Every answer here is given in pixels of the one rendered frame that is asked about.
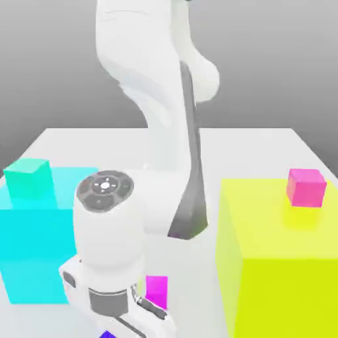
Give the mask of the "small pink cube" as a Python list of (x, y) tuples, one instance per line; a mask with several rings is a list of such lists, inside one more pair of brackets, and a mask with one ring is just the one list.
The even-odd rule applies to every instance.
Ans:
[(318, 169), (291, 168), (287, 196), (293, 207), (320, 208), (327, 182)]

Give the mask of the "large cyan box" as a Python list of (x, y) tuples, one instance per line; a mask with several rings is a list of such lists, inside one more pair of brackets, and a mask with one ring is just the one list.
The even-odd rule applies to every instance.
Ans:
[(40, 199), (11, 199), (0, 186), (0, 274), (12, 304), (65, 304), (59, 267), (76, 254), (73, 201), (95, 167), (54, 167)]

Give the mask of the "large yellow box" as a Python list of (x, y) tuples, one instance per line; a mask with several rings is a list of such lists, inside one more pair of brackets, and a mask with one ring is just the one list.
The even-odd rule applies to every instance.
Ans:
[(224, 179), (215, 260), (228, 338), (338, 338), (338, 188), (293, 207), (284, 179)]

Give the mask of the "small teal cube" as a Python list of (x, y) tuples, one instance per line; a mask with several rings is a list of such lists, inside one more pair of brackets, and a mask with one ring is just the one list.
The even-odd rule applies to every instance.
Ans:
[(49, 160), (20, 158), (4, 169), (10, 198), (14, 201), (39, 201), (55, 197)]

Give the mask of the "small magenta cube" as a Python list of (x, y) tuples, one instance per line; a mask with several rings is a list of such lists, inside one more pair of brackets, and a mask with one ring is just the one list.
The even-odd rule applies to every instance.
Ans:
[(168, 277), (146, 276), (146, 299), (166, 310), (168, 303)]

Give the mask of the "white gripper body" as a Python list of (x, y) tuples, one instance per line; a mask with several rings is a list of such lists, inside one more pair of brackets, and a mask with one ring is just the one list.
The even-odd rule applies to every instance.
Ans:
[(129, 312), (120, 320), (92, 312), (90, 318), (101, 330), (108, 330), (116, 338), (176, 338), (176, 326), (171, 319), (160, 320), (147, 311)]

